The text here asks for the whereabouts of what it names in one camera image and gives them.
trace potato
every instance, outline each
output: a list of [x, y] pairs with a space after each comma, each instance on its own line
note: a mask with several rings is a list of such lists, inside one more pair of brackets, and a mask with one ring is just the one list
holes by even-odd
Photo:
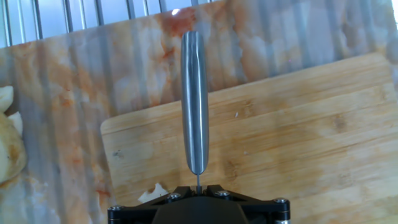
[[0, 183], [15, 177], [27, 162], [24, 143], [14, 123], [22, 121], [15, 122], [0, 113]]
[[24, 127], [22, 125], [22, 118], [19, 112], [14, 113], [13, 115], [8, 116], [8, 119], [12, 121], [12, 125], [17, 129], [17, 132], [20, 137], [22, 137], [22, 131]]
[[167, 195], [168, 192], [163, 189], [160, 183], [155, 184], [155, 190], [152, 193], [149, 193], [148, 191], [145, 191], [141, 197], [139, 197], [138, 201], [141, 203], [146, 203], [149, 202], [150, 200], [157, 199], [158, 197], [161, 197], [163, 195]]
[[6, 112], [13, 100], [14, 88], [12, 86], [0, 87], [0, 112]]

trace marble surface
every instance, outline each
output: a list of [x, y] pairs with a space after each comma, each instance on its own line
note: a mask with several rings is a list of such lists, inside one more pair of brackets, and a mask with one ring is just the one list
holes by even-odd
[[398, 76], [388, 0], [219, 1], [0, 49], [29, 157], [0, 186], [0, 223], [107, 222], [116, 202], [100, 125], [180, 99], [188, 30], [204, 36], [210, 91], [374, 51]]

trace wood grain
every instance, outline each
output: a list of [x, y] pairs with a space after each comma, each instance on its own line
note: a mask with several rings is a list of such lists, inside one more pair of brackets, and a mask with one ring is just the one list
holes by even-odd
[[[398, 105], [383, 56], [217, 91], [209, 104], [203, 185], [289, 198], [294, 223], [397, 220]], [[180, 102], [108, 119], [101, 132], [118, 204], [137, 205], [157, 182], [195, 185]]]

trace potato slice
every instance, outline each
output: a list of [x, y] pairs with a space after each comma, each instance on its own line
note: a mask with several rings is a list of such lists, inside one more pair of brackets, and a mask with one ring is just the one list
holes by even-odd
[[12, 86], [0, 87], [0, 112], [4, 113], [11, 106], [14, 99], [14, 88]]
[[17, 129], [19, 136], [22, 137], [24, 126], [22, 125], [21, 114], [19, 112], [16, 112], [13, 115], [8, 116], [8, 119], [12, 121], [12, 124]]
[[26, 165], [24, 143], [11, 119], [0, 113], [0, 183], [15, 177]]

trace stainless steel cylinder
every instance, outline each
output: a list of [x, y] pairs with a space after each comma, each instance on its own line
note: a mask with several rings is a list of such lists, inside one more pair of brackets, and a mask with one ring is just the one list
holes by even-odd
[[198, 32], [182, 37], [181, 76], [185, 153], [190, 170], [200, 175], [208, 163], [209, 122], [205, 48]]

